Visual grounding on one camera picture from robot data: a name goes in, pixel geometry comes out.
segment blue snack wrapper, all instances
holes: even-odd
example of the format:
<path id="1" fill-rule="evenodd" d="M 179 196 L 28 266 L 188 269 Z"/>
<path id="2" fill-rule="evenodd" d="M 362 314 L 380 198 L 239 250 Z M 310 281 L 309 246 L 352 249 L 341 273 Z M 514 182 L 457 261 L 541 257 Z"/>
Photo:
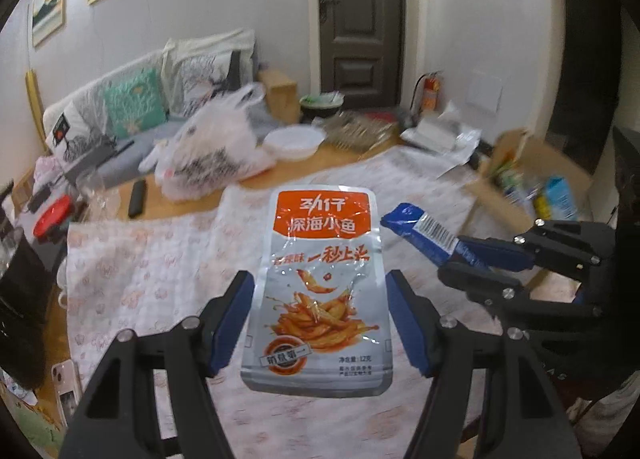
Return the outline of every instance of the blue snack wrapper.
<path id="1" fill-rule="evenodd" d="M 546 182 L 546 200 L 551 208 L 552 219 L 559 221 L 577 221 L 578 209 L 569 183 L 560 176 L 551 176 Z"/>
<path id="2" fill-rule="evenodd" d="M 414 204 L 400 203 L 395 210 L 382 217 L 380 224 L 404 237 L 438 267 L 454 259 L 488 269 L 453 233 Z"/>

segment remote control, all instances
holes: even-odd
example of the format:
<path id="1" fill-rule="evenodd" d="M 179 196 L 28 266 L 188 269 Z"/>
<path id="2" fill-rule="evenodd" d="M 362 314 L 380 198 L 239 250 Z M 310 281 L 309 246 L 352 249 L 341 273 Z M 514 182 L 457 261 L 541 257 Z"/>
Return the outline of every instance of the remote control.
<path id="1" fill-rule="evenodd" d="M 142 214 L 145 207 L 146 181 L 140 179 L 133 185 L 131 199 L 129 200 L 129 219 L 133 219 Z"/>

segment patterned pillow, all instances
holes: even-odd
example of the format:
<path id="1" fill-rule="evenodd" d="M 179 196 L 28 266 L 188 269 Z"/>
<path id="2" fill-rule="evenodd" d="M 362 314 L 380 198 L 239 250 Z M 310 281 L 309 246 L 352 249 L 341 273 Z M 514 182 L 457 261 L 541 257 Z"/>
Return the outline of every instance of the patterned pillow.
<path id="1" fill-rule="evenodd" d="M 180 116 L 191 118 L 210 99 L 231 89 L 228 81 L 231 52 L 203 54 L 180 64 L 184 102 Z"/>
<path id="2" fill-rule="evenodd" d="M 117 139 L 144 132 L 166 121 L 155 69 L 104 90 L 104 104 Z"/>
<path id="3" fill-rule="evenodd" d="M 82 119 L 73 102 L 69 102 L 49 132 L 47 147 L 64 170 L 95 146 L 102 134 Z"/>

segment fire extinguisher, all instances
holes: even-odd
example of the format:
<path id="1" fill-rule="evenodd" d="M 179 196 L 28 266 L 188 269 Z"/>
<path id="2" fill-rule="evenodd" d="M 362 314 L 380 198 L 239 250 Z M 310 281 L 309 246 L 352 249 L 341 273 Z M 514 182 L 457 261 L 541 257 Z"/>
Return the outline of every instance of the fire extinguisher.
<path id="1" fill-rule="evenodd" d="M 414 125 L 420 121 L 420 113 L 434 111 L 438 107 L 438 94 L 442 86 L 440 71 L 423 74 L 415 83 L 411 101 L 411 117 Z"/>

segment wooden table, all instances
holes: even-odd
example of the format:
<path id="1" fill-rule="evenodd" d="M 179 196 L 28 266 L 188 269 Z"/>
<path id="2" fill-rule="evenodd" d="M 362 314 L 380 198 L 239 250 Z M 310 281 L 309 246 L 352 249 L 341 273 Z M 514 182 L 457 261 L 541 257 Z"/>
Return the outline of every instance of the wooden table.
<path id="1" fill-rule="evenodd" d="M 283 184 L 293 179 L 308 176 L 314 172 L 332 168 L 335 166 L 349 165 L 360 160 L 366 160 L 389 147 L 396 144 L 396 140 L 371 150 L 366 154 L 358 154 L 350 150 L 340 150 L 332 146 L 321 146 L 311 158 L 303 162 L 278 162 L 275 167 L 263 172 L 259 176 L 245 179 L 241 184 L 247 188 L 270 188 Z M 134 181 L 126 182 L 118 187 L 120 192 L 120 209 L 118 219 L 127 220 L 129 210 L 129 199 Z M 190 213 L 213 210 L 220 204 L 222 190 L 216 190 L 213 194 L 203 197 L 197 201 L 184 201 L 173 203 L 164 197 L 161 190 L 156 186 L 153 176 L 146 178 L 146 201 L 145 209 L 137 219 L 152 220 L 164 219 Z M 54 295 L 49 306 L 47 325 L 44 331 L 44 344 L 47 356 L 46 378 L 43 386 L 36 391 L 38 397 L 38 407 L 44 414 L 60 423 L 58 408 L 56 406 L 56 394 L 53 389 L 53 382 L 50 379 L 49 371 L 54 363 L 63 362 L 70 358 L 68 338 L 66 336 L 66 311 L 57 302 L 58 290 L 54 288 Z"/>

